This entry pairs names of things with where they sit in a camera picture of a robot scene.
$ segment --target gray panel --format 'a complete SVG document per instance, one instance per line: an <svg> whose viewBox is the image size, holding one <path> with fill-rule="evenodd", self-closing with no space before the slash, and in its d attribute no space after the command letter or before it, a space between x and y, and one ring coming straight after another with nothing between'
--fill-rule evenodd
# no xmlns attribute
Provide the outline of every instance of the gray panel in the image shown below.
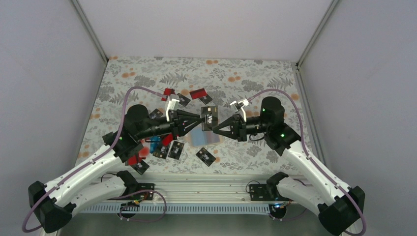
<svg viewBox="0 0 417 236"><path fill-rule="evenodd" d="M325 158L366 235L415 235L417 1L341 1L301 67Z"/></svg>
<svg viewBox="0 0 417 236"><path fill-rule="evenodd" d="M289 217L300 214L300 206L289 207ZM152 219L156 215L140 215ZM120 221L115 214L79 214L60 230L59 236L169 235L169 236L329 236L318 218L307 212L292 222L272 221L262 215L166 215L157 223Z"/></svg>
<svg viewBox="0 0 417 236"><path fill-rule="evenodd" d="M22 235L28 186L73 165L105 63L68 0L0 1L0 32L0 235Z"/></svg>

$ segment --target gray floor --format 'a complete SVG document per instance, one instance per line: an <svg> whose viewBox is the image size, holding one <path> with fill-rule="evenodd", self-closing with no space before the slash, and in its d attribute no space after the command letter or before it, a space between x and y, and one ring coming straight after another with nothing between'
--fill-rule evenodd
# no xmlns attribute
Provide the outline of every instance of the gray floor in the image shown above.
<svg viewBox="0 0 417 236"><path fill-rule="evenodd" d="M302 211L290 206L288 217ZM140 215L154 218L156 215ZM318 218L308 212L291 222L272 221L262 215L166 215L157 223L120 221L114 214L79 214L59 236L329 236Z"/></svg>

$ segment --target red card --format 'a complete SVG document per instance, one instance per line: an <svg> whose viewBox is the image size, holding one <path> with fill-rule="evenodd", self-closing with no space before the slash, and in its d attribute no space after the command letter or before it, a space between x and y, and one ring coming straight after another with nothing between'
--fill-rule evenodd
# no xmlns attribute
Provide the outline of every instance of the red card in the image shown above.
<svg viewBox="0 0 417 236"><path fill-rule="evenodd" d="M163 140L162 140L162 144L164 145L164 146L168 146L168 144L172 141L172 140L174 140L174 137L173 137L173 135L172 134L169 134L169 135L167 135Z"/></svg>
<svg viewBox="0 0 417 236"><path fill-rule="evenodd" d="M141 158L141 157L139 157L139 155L137 154L137 155L134 155L134 156L130 157L130 158L129 158L129 160L127 160L127 164L128 164L129 166L133 166L133 165L135 165L136 163L139 163L139 162L141 162L141 161L142 161L142 158Z"/></svg>
<svg viewBox="0 0 417 236"><path fill-rule="evenodd" d="M194 100L194 99L206 96L207 93L204 90L204 88L201 88L201 89L198 89L198 90L191 91L190 95L191 95L191 98Z"/></svg>
<svg viewBox="0 0 417 236"><path fill-rule="evenodd" d="M175 90L172 89L172 88L166 88L165 91L164 91L164 95L169 96L171 94L175 94ZM166 98L161 98L161 101L167 101L167 99Z"/></svg>

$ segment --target black card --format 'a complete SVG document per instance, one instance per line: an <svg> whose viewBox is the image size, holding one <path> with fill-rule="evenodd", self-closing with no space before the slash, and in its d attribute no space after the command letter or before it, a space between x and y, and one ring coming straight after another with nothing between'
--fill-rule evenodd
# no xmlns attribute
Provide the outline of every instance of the black card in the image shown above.
<svg viewBox="0 0 417 236"><path fill-rule="evenodd" d="M149 168L149 165L145 161L141 161L139 163L136 163L132 166L133 169L136 170L140 175L143 175L145 171Z"/></svg>
<svg viewBox="0 0 417 236"><path fill-rule="evenodd" d="M155 118L159 118L159 117L161 117L163 114L162 114L162 112L160 111L160 110L158 110L158 109L155 109L155 110L153 110L153 112L151 112L150 114L149 114L149 118L151 118L151 119L155 119Z"/></svg>
<svg viewBox="0 0 417 236"><path fill-rule="evenodd" d="M169 150L169 146L171 144L168 144L167 146L164 146L164 144L161 142L155 149L155 151L153 152L153 156L162 158L162 159L167 159L167 155L168 155L168 150Z"/></svg>
<svg viewBox="0 0 417 236"><path fill-rule="evenodd" d="M200 97L199 99L206 105L213 100L208 94L204 97Z"/></svg>
<svg viewBox="0 0 417 236"><path fill-rule="evenodd" d="M202 130L211 131L219 123L217 106L201 107Z"/></svg>
<svg viewBox="0 0 417 236"><path fill-rule="evenodd" d="M188 97L182 95L181 93L177 93L178 97L179 97L179 103L183 106L187 106L189 104L189 102L191 101L191 99L189 99Z"/></svg>
<svg viewBox="0 0 417 236"><path fill-rule="evenodd" d="M216 160L216 158L205 148L200 149L196 156L200 160L202 160L207 166L210 166Z"/></svg>
<svg viewBox="0 0 417 236"><path fill-rule="evenodd" d="M168 154L168 157L179 160L179 156L181 156L182 149L184 148L184 144L180 143L178 141L174 141L172 144L172 148L170 150L170 153Z"/></svg>

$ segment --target floral tablecloth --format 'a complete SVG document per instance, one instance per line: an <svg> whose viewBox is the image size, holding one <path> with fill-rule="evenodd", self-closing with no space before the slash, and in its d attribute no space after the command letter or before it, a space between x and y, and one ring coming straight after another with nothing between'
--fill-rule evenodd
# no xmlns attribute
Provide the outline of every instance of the floral tablecloth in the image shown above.
<svg viewBox="0 0 417 236"><path fill-rule="evenodd" d="M111 57L90 116L77 163L93 154L102 144L102 136L116 132L121 116L121 104L126 91L132 86L144 86L163 93L165 88L173 88L185 96L192 90L204 88L213 101L207 105L219 107L220 122L234 112L229 103L237 98L250 97L268 88L286 91L296 101L302 113L300 96L289 61L237 60L237 59L197 59L162 57ZM285 108L285 122L299 132L297 115L291 102L275 92L264 93L253 100L247 108L248 116L258 116L263 97L277 96ZM165 102L153 94L135 90L128 100L128 107L144 104L149 112L158 108L164 112ZM199 99L192 100L180 109L199 114L205 106ZM310 146L307 129L306 141ZM179 160L160 159L149 154L147 172L152 173L195 173L195 174L275 174L284 171L298 175L299 171L275 151L265 141L238 143L224 138L219 144L205 148L216 157L216 161L206 166L196 157L201 147L192 147L187 137L179 138L185 143Z"/></svg>

